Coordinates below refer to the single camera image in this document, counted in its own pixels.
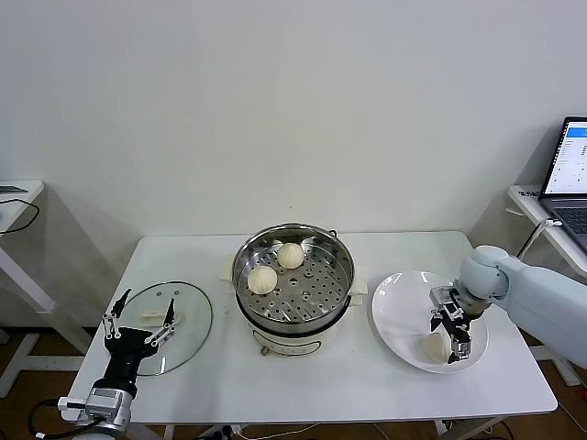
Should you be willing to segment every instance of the glass lid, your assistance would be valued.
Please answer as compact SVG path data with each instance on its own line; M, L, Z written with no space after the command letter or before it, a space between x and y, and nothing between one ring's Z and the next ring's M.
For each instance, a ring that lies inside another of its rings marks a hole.
M175 300L175 335L160 346L157 354L143 359L140 376L156 376L176 369L204 345L212 327L212 305L205 293L183 281L155 284L128 300L119 326L155 332L163 323L167 308Z

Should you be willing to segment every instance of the white wall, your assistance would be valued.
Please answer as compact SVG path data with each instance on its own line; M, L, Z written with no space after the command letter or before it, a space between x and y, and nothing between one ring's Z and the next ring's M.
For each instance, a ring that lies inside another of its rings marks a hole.
M143 235L305 221L498 242L506 187L538 181L562 117L587 114L586 13L572 0L3 1L0 178L45 181L104 259L63 271L92 273L80 294L98 305L84 311L64 274L50 291L89 325Z

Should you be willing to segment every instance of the laptop screen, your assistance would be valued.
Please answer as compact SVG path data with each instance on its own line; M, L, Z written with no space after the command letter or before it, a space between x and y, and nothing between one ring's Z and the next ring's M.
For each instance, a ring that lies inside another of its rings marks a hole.
M564 127L544 194L587 194L587 122Z

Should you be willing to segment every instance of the pot handle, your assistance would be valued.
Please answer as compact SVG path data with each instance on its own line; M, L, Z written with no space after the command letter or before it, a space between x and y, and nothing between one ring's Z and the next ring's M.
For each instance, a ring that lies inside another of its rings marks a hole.
M355 278L350 286L350 303L349 306L363 304L363 298L369 293L369 286L367 285L367 272L365 269L355 266Z

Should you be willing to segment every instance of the white plate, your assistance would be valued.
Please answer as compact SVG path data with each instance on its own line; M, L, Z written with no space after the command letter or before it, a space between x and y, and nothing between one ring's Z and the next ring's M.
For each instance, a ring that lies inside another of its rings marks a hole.
M420 270L394 273L375 290L371 304L373 321L387 346L408 364L432 373L458 373L476 365L489 343L483 318L471 322L471 354L452 364L438 364L422 349L422 338L430 334L430 289L452 285L441 276ZM444 332L441 325L436 332Z

